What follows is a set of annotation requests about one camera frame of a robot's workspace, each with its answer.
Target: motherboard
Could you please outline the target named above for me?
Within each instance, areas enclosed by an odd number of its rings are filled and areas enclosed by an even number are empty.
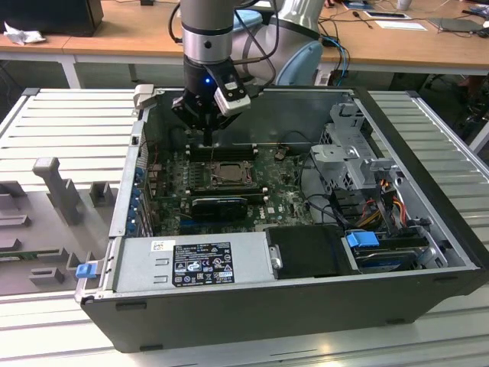
[[[313,224],[298,187],[300,157],[277,146],[167,152],[155,165],[155,235],[259,232]]]

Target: warning label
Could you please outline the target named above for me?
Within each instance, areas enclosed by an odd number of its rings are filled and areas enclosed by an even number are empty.
[[[172,283],[175,287],[234,282],[230,242],[173,247]]]

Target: wooden desk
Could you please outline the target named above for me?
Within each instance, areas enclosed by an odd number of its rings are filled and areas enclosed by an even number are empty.
[[[433,11],[443,0],[414,0],[407,13],[413,18],[455,18],[466,9],[466,3],[451,0]],[[381,3],[388,8],[388,2]],[[47,35],[48,42],[38,45],[17,46],[6,37],[0,37],[0,59],[57,61],[62,64],[68,83],[80,88],[75,63],[126,63],[126,64],[182,64],[183,48],[168,36],[167,23],[173,4],[155,3],[141,7],[139,2],[117,3],[102,1],[103,22],[94,37],[64,37]],[[369,29],[364,22],[355,20],[345,8],[325,9],[324,17],[335,17],[342,44],[351,54],[350,70],[388,71],[407,73],[441,73],[485,75],[489,72],[489,40],[477,36],[457,37],[454,34],[437,34],[428,21],[419,21],[428,31],[403,31],[382,29],[374,21]],[[482,19],[469,17],[477,23]],[[330,34],[335,34],[332,22],[325,24]],[[175,32],[180,32],[180,20],[175,19]],[[325,49],[321,69],[331,70],[338,62],[338,51]]]
[[[468,8],[466,3],[452,0],[439,10],[432,11],[441,3],[433,0],[414,0],[410,8],[415,10],[406,13],[411,18],[456,18],[463,15],[462,10]],[[381,4],[385,8],[390,6],[388,2]],[[487,74],[489,71],[489,40],[487,39],[476,35],[465,38],[448,32],[438,33],[436,27],[429,21],[416,21],[428,31],[383,29],[375,21],[369,21],[374,28],[370,29],[362,21],[341,22],[358,20],[351,11],[342,14],[344,11],[345,9],[341,7],[338,11],[339,15],[334,16],[336,9],[328,9],[322,15],[326,18],[333,16],[342,45],[351,54],[350,68],[353,70],[432,73],[432,69],[437,69],[439,70],[437,73],[462,73],[463,70],[463,73],[467,74]],[[370,19],[363,12],[360,12],[360,15],[363,19]],[[482,18],[475,16],[465,19],[471,19],[479,24],[483,22]],[[329,34],[335,35],[331,21],[323,25]],[[338,51],[325,50],[322,59],[325,63],[338,62]]]
[[[140,6],[102,1],[104,18],[93,37],[71,37],[63,47],[65,54],[183,57],[183,47],[168,34],[173,4]],[[180,19],[174,29],[180,35]]]

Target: blue cable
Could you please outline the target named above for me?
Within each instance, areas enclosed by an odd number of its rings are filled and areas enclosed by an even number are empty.
[[[339,44],[337,41],[333,40],[330,37],[327,36],[322,36],[325,40],[330,41],[332,44],[334,44],[342,53],[342,58],[343,58],[343,70],[342,70],[342,75],[340,77],[340,80],[336,83],[337,86],[340,86],[342,84],[343,78],[345,77],[346,74],[346,67],[347,67],[347,60],[346,60],[346,53],[345,49],[341,44]]]

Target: computer case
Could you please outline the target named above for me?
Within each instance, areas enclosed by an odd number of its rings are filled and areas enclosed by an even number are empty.
[[[3,0],[4,22],[23,31],[91,37],[103,18],[100,0]]]

